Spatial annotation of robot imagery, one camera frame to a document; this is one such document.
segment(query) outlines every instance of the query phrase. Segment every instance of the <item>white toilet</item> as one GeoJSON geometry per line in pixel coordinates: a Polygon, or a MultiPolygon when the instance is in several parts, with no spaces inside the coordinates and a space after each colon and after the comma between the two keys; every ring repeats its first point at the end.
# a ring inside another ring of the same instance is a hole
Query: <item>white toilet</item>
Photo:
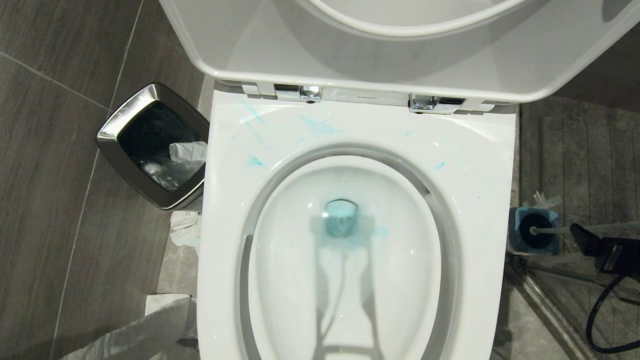
{"type": "Polygon", "coordinates": [[[161,2],[219,80],[201,358],[488,359],[515,104],[576,75],[640,0],[161,2]]]}

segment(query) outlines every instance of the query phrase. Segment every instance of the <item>black cable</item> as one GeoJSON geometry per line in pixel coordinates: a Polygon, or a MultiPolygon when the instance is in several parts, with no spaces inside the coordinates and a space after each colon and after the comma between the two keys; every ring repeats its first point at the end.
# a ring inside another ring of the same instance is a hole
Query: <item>black cable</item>
{"type": "Polygon", "coordinates": [[[607,296],[609,296],[610,292],[613,291],[613,289],[615,289],[615,287],[626,277],[626,274],[618,275],[611,283],[609,283],[609,285],[607,285],[606,289],[598,297],[598,300],[596,300],[596,303],[593,304],[593,308],[591,309],[589,318],[587,319],[586,335],[587,342],[594,351],[601,352],[603,354],[617,354],[618,352],[640,348],[640,340],[636,340],[624,345],[619,345],[617,347],[599,347],[593,342],[593,323],[596,320],[596,315],[598,314],[598,310],[600,310],[600,306],[602,306],[602,303],[607,298],[607,296]]]}

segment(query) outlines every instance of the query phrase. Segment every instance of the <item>stainless steel trash can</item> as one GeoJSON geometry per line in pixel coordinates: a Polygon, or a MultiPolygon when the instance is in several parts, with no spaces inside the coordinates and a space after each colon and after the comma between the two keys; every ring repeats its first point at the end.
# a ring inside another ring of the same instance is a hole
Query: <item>stainless steel trash can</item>
{"type": "Polygon", "coordinates": [[[140,195],[160,209],[180,210],[202,207],[208,138],[209,122],[198,110],[152,83],[110,116],[97,143],[140,195]]]}

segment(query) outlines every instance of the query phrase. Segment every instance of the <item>floor tile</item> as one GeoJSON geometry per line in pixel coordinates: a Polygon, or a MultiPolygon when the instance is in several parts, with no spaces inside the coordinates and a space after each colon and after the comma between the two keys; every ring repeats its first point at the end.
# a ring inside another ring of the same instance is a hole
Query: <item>floor tile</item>
{"type": "Polygon", "coordinates": [[[534,204],[533,195],[542,189],[541,106],[532,102],[520,109],[520,203],[534,204]]]}
{"type": "Polygon", "coordinates": [[[0,56],[0,359],[47,359],[106,111],[0,56]]]}
{"type": "Polygon", "coordinates": [[[108,107],[140,1],[1,1],[0,51],[108,107]]]}
{"type": "Polygon", "coordinates": [[[213,106],[213,90],[216,80],[209,75],[204,76],[200,100],[198,100],[198,111],[209,121],[211,121],[211,108],[213,106]]]}
{"type": "Polygon", "coordinates": [[[173,344],[156,357],[153,360],[200,360],[200,353],[197,349],[173,344]]]}
{"type": "Polygon", "coordinates": [[[160,4],[144,0],[113,109],[151,82],[169,86],[197,106],[203,79],[204,75],[187,57],[160,4]]]}
{"type": "Polygon", "coordinates": [[[569,359],[523,296],[505,278],[491,360],[569,359]]]}
{"type": "MultiPolygon", "coordinates": [[[[548,199],[560,196],[564,200],[564,151],[563,151],[563,122],[557,117],[542,116],[541,122],[541,162],[542,162],[542,187],[548,199]]],[[[559,225],[564,223],[564,203],[556,205],[553,211],[558,213],[556,219],[559,225]]],[[[561,244],[561,251],[565,250],[565,242],[561,244]]]]}
{"type": "MultiPolygon", "coordinates": [[[[549,126],[558,126],[562,137],[551,140],[551,145],[546,146],[545,141],[549,142],[550,138],[544,136],[544,128],[543,136],[523,133],[521,161],[522,167],[529,169],[529,178],[522,178],[521,186],[543,179],[545,195],[551,196],[547,194],[549,183],[557,182],[554,178],[561,177],[565,224],[610,224],[638,219],[640,114],[557,97],[527,104],[523,108],[528,110],[523,112],[523,124],[535,124],[536,119],[543,117],[549,126]],[[560,147],[552,145],[560,142],[560,147]],[[544,166],[544,161],[542,167],[537,167],[540,157],[564,158],[563,172],[555,173],[552,168],[544,166]]],[[[637,231],[596,233],[600,236],[638,237],[637,231]]],[[[566,239],[574,246],[571,250],[576,251],[572,237],[566,236],[566,239]]],[[[569,264],[566,269],[583,273],[585,270],[577,263],[569,264]]],[[[592,269],[593,265],[588,265],[588,270],[592,269]]],[[[555,277],[540,278],[548,295],[556,300],[576,330],[584,334],[586,318],[602,288],[555,277]]],[[[637,307],[611,297],[600,308],[596,318],[595,341],[602,346],[611,346],[636,340],[640,334],[639,316],[637,307]]],[[[598,354],[598,358],[636,359],[638,354],[598,354]]]]}
{"type": "Polygon", "coordinates": [[[193,247],[176,246],[167,240],[157,292],[198,297],[198,255],[193,247]]]}
{"type": "Polygon", "coordinates": [[[98,156],[54,349],[58,358],[144,315],[156,292],[169,212],[155,208],[98,156]]]}

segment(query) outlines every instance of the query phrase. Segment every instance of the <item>blue cleaning residue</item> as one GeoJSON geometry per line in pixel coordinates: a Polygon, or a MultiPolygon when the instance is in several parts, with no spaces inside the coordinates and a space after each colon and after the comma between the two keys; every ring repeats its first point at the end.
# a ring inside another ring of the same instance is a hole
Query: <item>blue cleaning residue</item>
{"type": "Polygon", "coordinates": [[[244,107],[249,110],[249,112],[253,115],[254,118],[256,118],[256,120],[258,120],[259,122],[264,124],[264,119],[260,116],[260,114],[258,114],[257,111],[255,111],[255,108],[247,103],[244,104],[244,107]]]}
{"type": "Polygon", "coordinates": [[[251,126],[251,119],[247,119],[244,116],[240,115],[240,123],[244,124],[244,126],[246,126],[246,128],[249,130],[249,132],[251,133],[251,135],[253,135],[253,137],[261,144],[264,145],[264,142],[262,141],[262,137],[260,136],[260,134],[258,134],[258,132],[256,130],[254,130],[253,126],[251,126]]]}
{"type": "Polygon", "coordinates": [[[386,238],[387,236],[389,236],[389,228],[386,226],[376,227],[371,231],[371,236],[377,238],[386,238]]]}
{"type": "Polygon", "coordinates": [[[353,234],[358,218],[358,206],[349,200],[330,201],[324,207],[324,230],[334,238],[347,238],[353,234]]]}
{"type": "Polygon", "coordinates": [[[247,165],[250,167],[263,167],[264,163],[255,156],[250,156],[249,160],[247,161],[247,165]]]}
{"type": "Polygon", "coordinates": [[[327,124],[326,120],[314,120],[305,116],[298,117],[302,123],[306,124],[309,129],[314,133],[314,136],[326,136],[333,135],[335,133],[342,133],[340,129],[336,129],[333,126],[327,124]]]}

